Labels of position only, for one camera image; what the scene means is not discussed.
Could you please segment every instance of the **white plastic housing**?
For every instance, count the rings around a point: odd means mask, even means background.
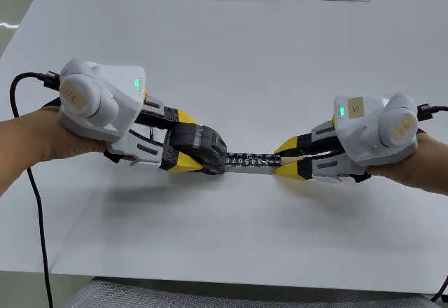
[[[114,142],[126,134],[144,103],[140,66],[107,66],[72,60],[60,74],[59,121],[72,132]]]
[[[417,105],[403,93],[337,97],[334,108],[336,135],[362,167],[397,162],[417,149]]]

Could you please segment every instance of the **forearm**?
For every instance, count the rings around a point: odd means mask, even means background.
[[[19,120],[0,122],[0,195],[39,161],[41,149]]]
[[[427,134],[418,134],[418,151],[397,164],[369,167],[381,175],[413,188],[448,195],[448,146]]]
[[[57,121],[58,108],[44,108],[0,122],[0,195],[37,162],[104,152],[102,141],[77,136]]]

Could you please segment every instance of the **white table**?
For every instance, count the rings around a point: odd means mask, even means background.
[[[338,94],[448,103],[448,0],[35,0],[0,61],[0,113],[24,71],[72,57],[145,67],[149,92],[265,152],[327,120]],[[21,112],[53,96],[20,84]],[[440,115],[424,128],[448,141]],[[86,155],[35,168],[51,272],[435,292],[448,198],[382,178],[301,183],[168,174]],[[41,271],[23,175],[0,199],[0,270]]]

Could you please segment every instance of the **measuring tape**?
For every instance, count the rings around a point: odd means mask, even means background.
[[[226,172],[272,174],[281,166],[280,155],[227,153],[225,161]]]

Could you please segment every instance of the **human hand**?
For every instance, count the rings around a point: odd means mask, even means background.
[[[83,138],[59,124],[58,111],[59,108],[50,106],[11,120],[27,140],[25,143],[34,148],[32,164],[106,150],[103,141]]]
[[[418,134],[419,149],[407,159],[384,166],[371,166],[367,172],[420,188],[448,195],[448,146],[427,134]]]

